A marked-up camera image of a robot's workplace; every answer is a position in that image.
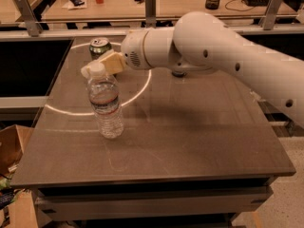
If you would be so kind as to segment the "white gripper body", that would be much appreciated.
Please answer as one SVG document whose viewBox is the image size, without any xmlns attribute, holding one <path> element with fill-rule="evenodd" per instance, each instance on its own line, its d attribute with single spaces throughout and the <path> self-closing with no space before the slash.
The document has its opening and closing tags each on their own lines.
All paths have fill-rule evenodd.
<svg viewBox="0 0 304 228">
<path fill-rule="evenodd" d="M 135 70 L 148 70 L 151 68 L 144 54 L 144 40 L 147 33 L 146 29 L 130 30 L 121 44 L 121 53 L 126 64 Z"/>
</svg>

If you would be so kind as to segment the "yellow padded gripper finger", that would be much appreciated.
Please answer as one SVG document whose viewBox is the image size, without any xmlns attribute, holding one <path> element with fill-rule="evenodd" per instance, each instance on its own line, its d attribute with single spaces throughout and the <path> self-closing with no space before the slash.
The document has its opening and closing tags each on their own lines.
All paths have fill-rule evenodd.
<svg viewBox="0 0 304 228">
<path fill-rule="evenodd" d="M 89 79 L 90 78 L 90 65 L 83 66 L 81 68 L 81 73 L 86 79 Z"/>
<path fill-rule="evenodd" d="M 98 61 L 104 65 L 108 74 L 114 75 L 125 70 L 123 55 L 113 49 L 100 56 Z"/>
</svg>

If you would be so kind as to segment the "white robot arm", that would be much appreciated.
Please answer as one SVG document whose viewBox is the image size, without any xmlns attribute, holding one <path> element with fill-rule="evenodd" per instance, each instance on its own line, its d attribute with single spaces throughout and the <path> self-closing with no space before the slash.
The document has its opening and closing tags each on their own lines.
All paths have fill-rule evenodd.
<svg viewBox="0 0 304 228">
<path fill-rule="evenodd" d="M 131 30 L 119 52 L 106 52 L 81 72 L 89 78 L 100 72 L 121 72 L 124 67 L 177 72 L 219 69 L 304 126 L 304 61 L 257 45 L 205 12 L 189 12 L 171 28 Z"/>
</svg>

